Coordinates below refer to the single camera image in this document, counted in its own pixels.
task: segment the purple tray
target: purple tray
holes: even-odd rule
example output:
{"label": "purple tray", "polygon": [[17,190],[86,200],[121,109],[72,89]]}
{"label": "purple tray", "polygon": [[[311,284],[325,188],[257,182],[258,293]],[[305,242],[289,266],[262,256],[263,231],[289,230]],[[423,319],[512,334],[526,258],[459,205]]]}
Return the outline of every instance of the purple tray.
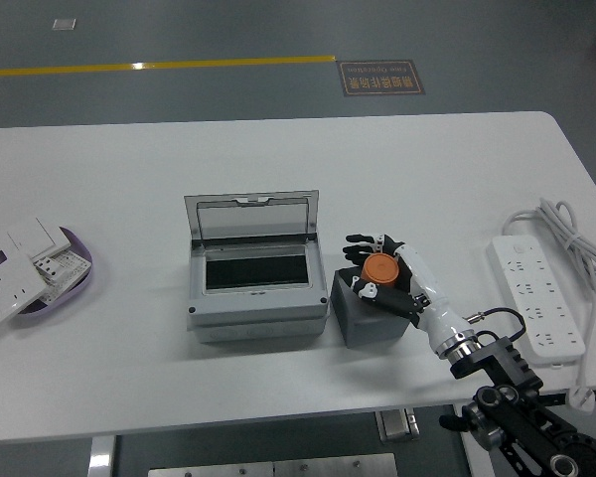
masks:
{"label": "purple tray", "polygon": [[[90,281],[92,279],[92,256],[90,256],[90,252],[88,251],[88,248],[86,248],[86,246],[79,240],[79,238],[77,238],[75,236],[75,234],[73,232],[71,232],[69,229],[60,227],[60,230],[62,232],[64,232],[64,235],[67,236],[67,239],[69,239],[69,242],[71,243],[71,246],[68,248],[68,250],[70,250],[73,253],[88,260],[90,262],[90,269],[88,270],[88,273],[86,274],[86,276],[84,278],[82,278],[77,283],[77,285],[71,289],[71,291],[68,291],[67,293],[62,295],[60,298],[58,298],[56,301],[54,301],[50,305],[47,305],[46,303],[43,303],[40,300],[36,300],[33,303],[31,303],[29,306],[27,306],[24,310],[22,310],[20,313],[18,313],[19,316],[26,316],[28,318],[37,318],[39,316],[46,315],[47,313],[49,313],[49,312],[55,310],[56,308],[58,308],[59,306],[61,306],[63,303],[66,303],[67,301],[69,301],[71,298],[73,298],[77,294],[81,293],[86,288],[86,286],[90,283]],[[0,250],[0,263],[3,263],[6,260],[7,260],[6,255],[4,254],[4,252],[2,250]]]}

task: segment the yellow floor line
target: yellow floor line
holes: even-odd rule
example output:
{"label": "yellow floor line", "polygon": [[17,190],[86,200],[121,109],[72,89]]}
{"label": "yellow floor line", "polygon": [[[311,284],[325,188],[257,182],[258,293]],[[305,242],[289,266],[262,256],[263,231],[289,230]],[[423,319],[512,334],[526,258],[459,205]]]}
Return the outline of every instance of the yellow floor line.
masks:
{"label": "yellow floor line", "polygon": [[230,60],[193,60],[188,62],[119,63],[110,65],[78,65],[69,67],[12,68],[0,70],[0,77],[29,75],[63,75],[68,73],[136,72],[143,70],[174,70],[180,68],[249,67],[259,65],[287,65],[301,63],[330,63],[336,57],[277,57],[235,58]]}

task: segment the orange bottle cap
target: orange bottle cap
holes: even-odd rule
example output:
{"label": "orange bottle cap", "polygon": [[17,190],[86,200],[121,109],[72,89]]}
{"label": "orange bottle cap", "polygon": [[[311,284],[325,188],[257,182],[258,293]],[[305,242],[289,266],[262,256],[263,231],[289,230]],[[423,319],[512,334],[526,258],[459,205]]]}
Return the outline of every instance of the orange bottle cap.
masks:
{"label": "orange bottle cap", "polygon": [[377,285],[394,286],[399,275],[397,261],[386,253],[372,253],[365,261],[361,278]]}

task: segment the white power strip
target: white power strip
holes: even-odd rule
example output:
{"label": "white power strip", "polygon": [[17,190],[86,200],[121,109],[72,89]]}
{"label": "white power strip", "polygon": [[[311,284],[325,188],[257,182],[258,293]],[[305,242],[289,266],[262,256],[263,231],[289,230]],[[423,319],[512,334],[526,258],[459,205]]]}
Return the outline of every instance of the white power strip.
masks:
{"label": "white power strip", "polygon": [[527,331],[519,340],[525,358],[536,365],[555,365],[581,357],[583,338],[538,240],[495,237],[488,257],[508,306],[525,318]]}

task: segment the power outlet socket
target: power outlet socket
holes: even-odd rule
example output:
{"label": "power outlet socket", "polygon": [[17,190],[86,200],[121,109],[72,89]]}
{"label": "power outlet socket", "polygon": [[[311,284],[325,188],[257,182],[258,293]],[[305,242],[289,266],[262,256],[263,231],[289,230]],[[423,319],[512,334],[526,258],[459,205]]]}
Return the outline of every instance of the power outlet socket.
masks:
{"label": "power outlet socket", "polygon": [[69,269],[50,257],[41,258],[34,263],[38,271],[52,283],[60,283],[69,273]]}
{"label": "power outlet socket", "polygon": [[557,365],[581,357],[585,343],[538,240],[495,237],[488,257],[508,306],[525,318],[527,331],[520,339],[525,358]]}
{"label": "power outlet socket", "polygon": [[14,252],[0,264],[0,323],[8,320],[41,297],[47,284],[21,252]]}

